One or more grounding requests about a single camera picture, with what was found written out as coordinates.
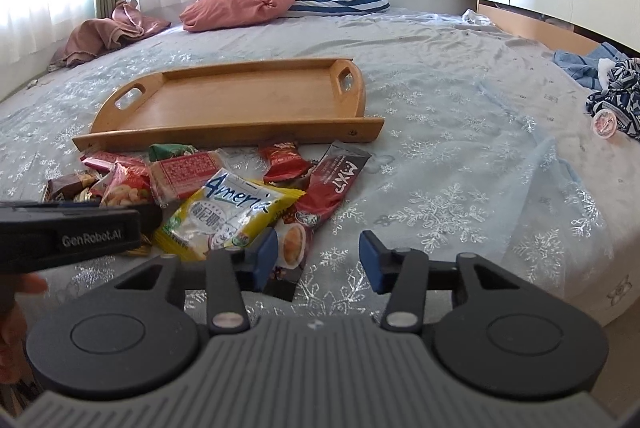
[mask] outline tray handle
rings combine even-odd
[[[343,86],[344,79],[351,75],[351,86]],[[350,60],[336,60],[329,68],[334,98],[341,118],[361,118],[364,116],[366,97],[364,81],[358,66]]]
[[[117,130],[146,100],[156,93],[163,83],[162,72],[158,72],[157,74],[143,76],[120,87],[102,104],[98,114],[95,116],[94,123],[91,125],[91,134]],[[125,108],[118,108],[116,102],[134,88],[137,88],[141,94]]]

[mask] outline green snack wrapper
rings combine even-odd
[[[190,144],[153,144],[149,147],[149,160],[151,162],[161,161],[163,159],[171,159],[172,157],[180,157],[182,155],[191,155],[198,150]]]

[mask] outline floor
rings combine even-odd
[[[607,325],[605,331],[609,358],[593,395],[619,416],[640,402],[640,300]]]

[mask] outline striped pillow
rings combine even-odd
[[[387,9],[388,0],[296,0],[283,16],[341,16]]]

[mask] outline bed sheet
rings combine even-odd
[[[612,153],[590,135],[584,91],[543,46],[459,18],[392,10],[197,35],[172,28],[48,74],[0,106],[8,114],[2,120],[1,196],[37,198],[46,178],[81,167],[71,138],[85,132],[108,95],[133,77],[296,56],[353,57],[366,78],[367,113],[384,116],[386,124],[381,137],[365,145],[372,160],[348,201],[314,239],[294,303],[247,294],[253,316],[383,309],[386,298],[372,294],[357,263],[357,234],[365,228],[390,246],[418,247],[438,260],[478,252],[564,294],[602,323],[632,302],[625,242],[637,228],[631,219],[623,228],[617,208],[628,202],[624,183],[631,184],[632,169],[604,166]],[[323,150],[302,148],[316,158]],[[241,173],[264,170],[253,150],[228,153]],[[47,271],[49,293],[22,300],[28,318],[32,322],[139,263],[105,257]],[[199,320],[203,302],[204,294],[195,292],[186,305]],[[449,308],[446,293],[430,292],[428,319]]]

